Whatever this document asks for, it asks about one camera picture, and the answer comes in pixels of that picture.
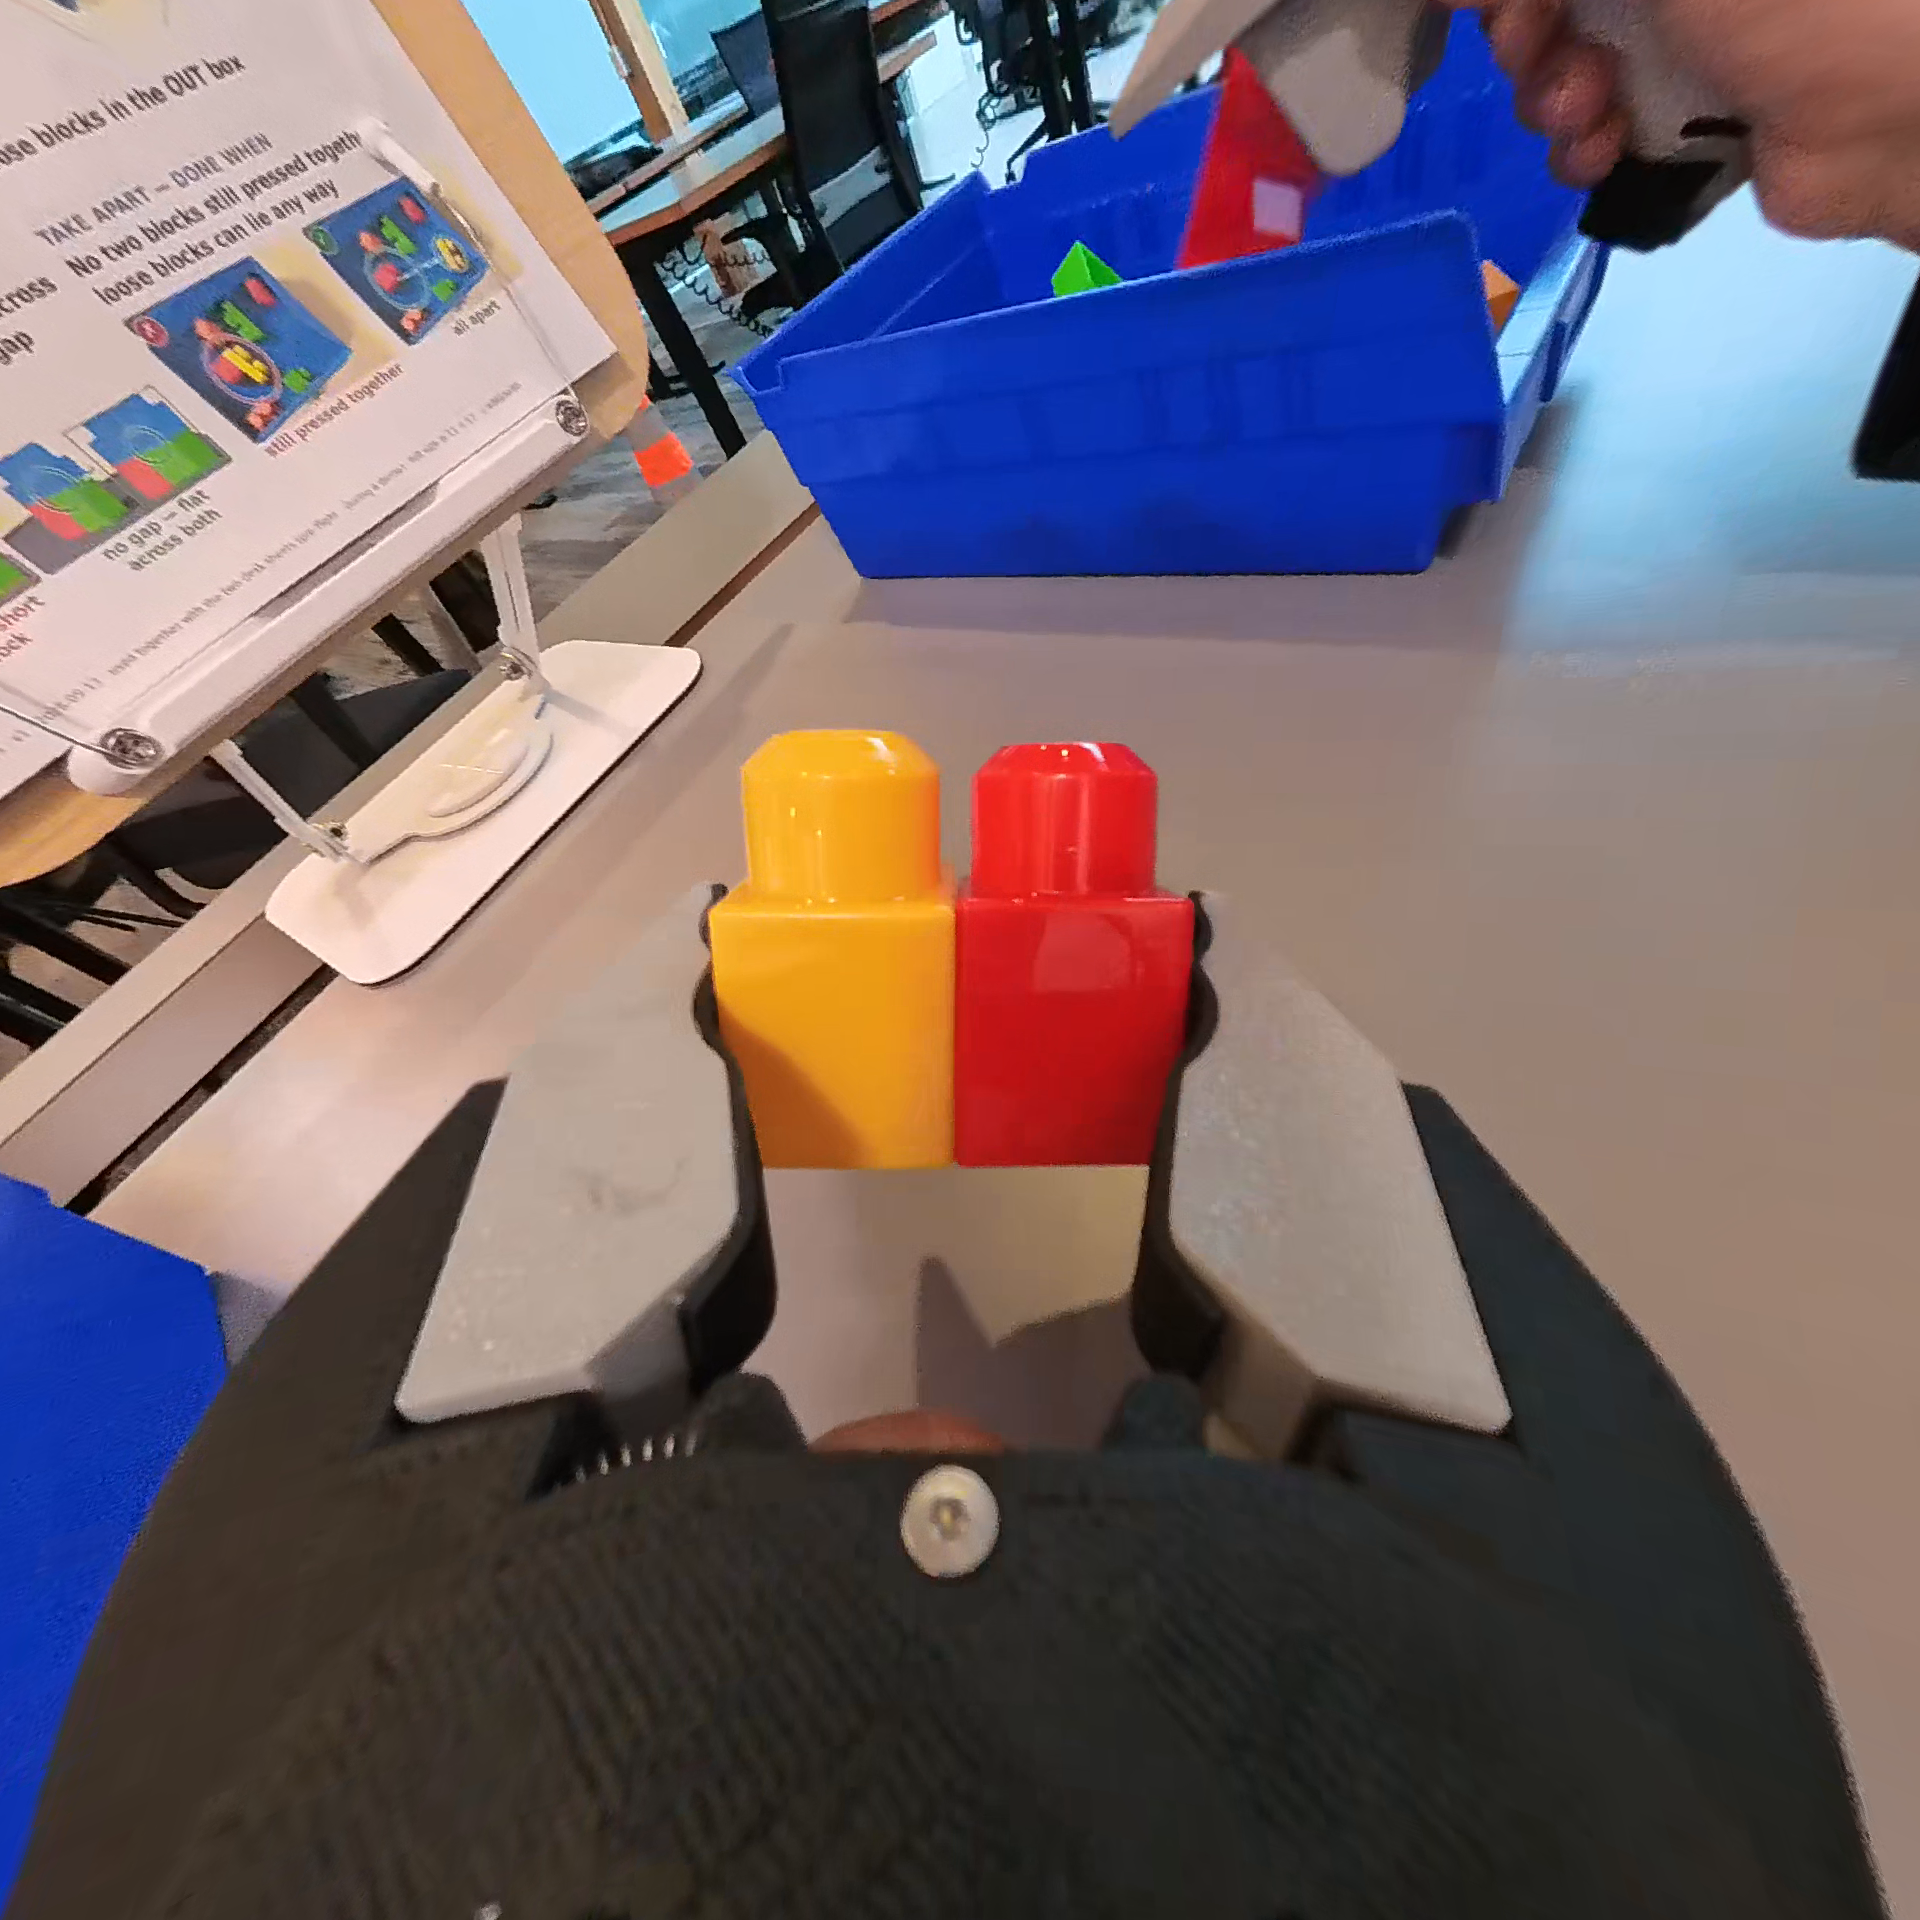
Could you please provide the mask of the red single-stud block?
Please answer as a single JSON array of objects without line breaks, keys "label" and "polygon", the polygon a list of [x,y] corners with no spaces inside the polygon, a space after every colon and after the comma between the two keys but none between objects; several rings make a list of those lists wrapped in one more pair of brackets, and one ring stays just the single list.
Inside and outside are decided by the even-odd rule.
[{"label": "red single-stud block", "polygon": [[953,924],[953,1158],[1149,1162],[1194,942],[1191,898],[1159,883],[1152,767],[1114,740],[998,747]]}]

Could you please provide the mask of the printed instruction sheet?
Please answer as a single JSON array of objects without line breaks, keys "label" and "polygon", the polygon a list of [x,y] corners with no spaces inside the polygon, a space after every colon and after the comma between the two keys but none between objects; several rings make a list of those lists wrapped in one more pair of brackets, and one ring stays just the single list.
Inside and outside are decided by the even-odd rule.
[{"label": "printed instruction sheet", "polygon": [[3,792],[241,703],[264,627],[617,358],[378,3],[3,3]]}]

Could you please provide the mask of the blue plastic bin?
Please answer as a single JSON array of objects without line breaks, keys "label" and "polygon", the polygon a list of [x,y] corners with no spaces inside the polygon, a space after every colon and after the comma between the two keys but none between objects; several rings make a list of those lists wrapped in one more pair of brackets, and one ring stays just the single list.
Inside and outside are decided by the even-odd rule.
[{"label": "blue plastic bin", "polygon": [[[1506,494],[1608,258],[1479,23],[1300,245],[1186,275],[1214,107],[963,179],[734,364],[860,578],[1423,571]],[[1125,283],[1053,300],[1071,241]]]},{"label": "blue plastic bin", "polygon": [[227,1373],[204,1266],[3,1177],[3,1809],[27,1822],[106,1591]]}]

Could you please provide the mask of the red two-stud block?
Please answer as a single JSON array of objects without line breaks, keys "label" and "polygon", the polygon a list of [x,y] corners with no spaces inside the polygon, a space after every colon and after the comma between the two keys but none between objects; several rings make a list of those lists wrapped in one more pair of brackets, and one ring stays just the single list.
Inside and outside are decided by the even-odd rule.
[{"label": "red two-stud block", "polygon": [[1241,48],[1223,53],[1177,271],[1294,249],[1324,175]]}]

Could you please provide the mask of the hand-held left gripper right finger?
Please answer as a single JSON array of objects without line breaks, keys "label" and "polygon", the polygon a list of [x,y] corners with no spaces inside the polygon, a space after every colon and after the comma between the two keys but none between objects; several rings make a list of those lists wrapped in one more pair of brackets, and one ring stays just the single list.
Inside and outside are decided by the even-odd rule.
[{"label": "hand-held left gripper right finger", "polygon": [[1227,1454],[1336,1411],[1494,1437],[1512,1406],[1391,1060],[1216,892],[1189,895],[1189,1023],[1162,1091],[1137,1349]]}]

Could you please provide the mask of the black office chair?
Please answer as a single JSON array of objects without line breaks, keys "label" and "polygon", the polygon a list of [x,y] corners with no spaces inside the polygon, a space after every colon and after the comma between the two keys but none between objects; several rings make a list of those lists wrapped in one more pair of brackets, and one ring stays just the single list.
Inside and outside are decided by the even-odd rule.
[{"label": "black office chair", "polygon": [[843,258],[920,211],[868,3],[757,3],[709,38],[745,105],[779,110],[804,222]]}]

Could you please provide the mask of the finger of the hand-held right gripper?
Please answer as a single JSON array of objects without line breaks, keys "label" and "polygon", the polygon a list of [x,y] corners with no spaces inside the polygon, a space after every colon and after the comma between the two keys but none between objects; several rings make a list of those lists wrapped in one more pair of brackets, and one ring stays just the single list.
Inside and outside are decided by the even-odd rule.
[{"label": "finger of the hand-held right gripper", "polygon": [[1149,110],[1197,79],[1200,64],[1250,31],[1276,3],[1162,3],[1111,107],[1111,135],[1128,135]]},{"label": "finger of the hand-held right gripper", "polygon": [[1344,179],[1393,147],[1449,28],[1447,3],[1276,3],[1245,54],[1313,164]]}]

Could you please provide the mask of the white document stand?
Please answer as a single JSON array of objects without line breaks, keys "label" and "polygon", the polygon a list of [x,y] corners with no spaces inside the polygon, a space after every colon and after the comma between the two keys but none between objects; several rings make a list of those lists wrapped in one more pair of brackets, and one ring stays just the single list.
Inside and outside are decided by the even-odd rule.
[{"label": "white document stand", "polygon": [[[426,7],[382,3],[408,48],[420,48]],[[414,517],[386,523],[382,543],[355,543],[296,600],[280,605],[264,639],[301,649],[274,656],[276,677],[219,656],[167,683],[195,709],[223,684],[239,684],[241,703],[204,730],[163,751],[142,733],[111,730],[52,767],[81,792],[134,801],[213,758],[303,850],[267,901],[267,924],[359,986],[424,960],[697,677],[697,658],[609,639],[545,643],[536,632],[518,513],[562,466],[623,437],[647,397],[647,323],[609,241],[505,73],[502,81],[484,81],[478,54],[445,54],[426,63],[426,75],[453,83],[453,116],[475,131],[474,142],[511,204],[556,245],[568,280],[612,337],[617,358],[584,381],[584,394],[556,406],[556,435],[527,422],[493,455],[486,473],[505,473],[499,500],[484,505],[478,482],[439,485]],[[338,639],[371,627],[395,598],[468,553],[484,559],[499,611],[499,643],[471,709],[367,801],[350,802],[338,818],[312,818],[241,754],[241,728],[322,665]]]}]

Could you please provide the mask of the dark background table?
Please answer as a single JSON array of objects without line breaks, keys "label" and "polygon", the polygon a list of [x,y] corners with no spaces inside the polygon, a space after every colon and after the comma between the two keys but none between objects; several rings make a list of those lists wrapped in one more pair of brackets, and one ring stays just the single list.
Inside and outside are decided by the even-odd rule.
[{"label": "dark background table", "polygon": [[[870,11],[879,73],[890,91],[890,105],[915,164],[917,155],[912,151],[897,83],[912,64],[932,48],[932,23],[944,13],[944,3],[881,3]],[[609,241],[617,264],[623,266],[650,323],[656,358],[697,406],[722,459],[730,459],[739,451],[745,451],[746,437],[741,422],[730,415],[719,371],[709,364],[705,349],[684,323],[684,314],[673,300],[667,266],[678,262],[682,245],[692,241],[700,225],[746,203],[757,203],[769,222],[769,230],[761,245],[774,264],[774,277],[783,280],[785,306],[793,309],[811,300],[829,280],[845,275],[897,229],[905,229],[897,225],[890,236],[860,252],[851,252],[850,258],[829,245],[825,230],[809,229],[785,175],[779,110],[753,113],[730,131],[722,131],[716,141],[696,147],[656,179],[643,185],[617,184],[591,203],[591,211],[596,211],[596,225],[604,229],[604,237]]]}]

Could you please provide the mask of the person's right hand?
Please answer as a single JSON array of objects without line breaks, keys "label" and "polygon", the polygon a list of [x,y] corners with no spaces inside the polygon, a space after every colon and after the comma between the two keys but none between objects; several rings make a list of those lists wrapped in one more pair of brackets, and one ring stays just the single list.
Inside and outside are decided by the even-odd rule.
[{"label": "person's right hand", "polygon": [[[1813,241],[1915,252],[1915,3],[1650,3],[1667,48],[1751,126],[1766,222]],[[1629,142],[1611,53],[1563,3],[1475,3],[1570,185]]]}]

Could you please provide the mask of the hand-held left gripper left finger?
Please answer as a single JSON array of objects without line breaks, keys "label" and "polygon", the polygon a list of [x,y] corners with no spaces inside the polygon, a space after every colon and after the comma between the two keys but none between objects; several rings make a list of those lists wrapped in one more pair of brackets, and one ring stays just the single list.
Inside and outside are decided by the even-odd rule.
[{"label": "hand-held left gripper left finger", "polygon": [[709,915],[673,901],[499,1088],[398,1381],[408,1423],[591,1398],[684,1423],[769,1331],[778,1266]]}]

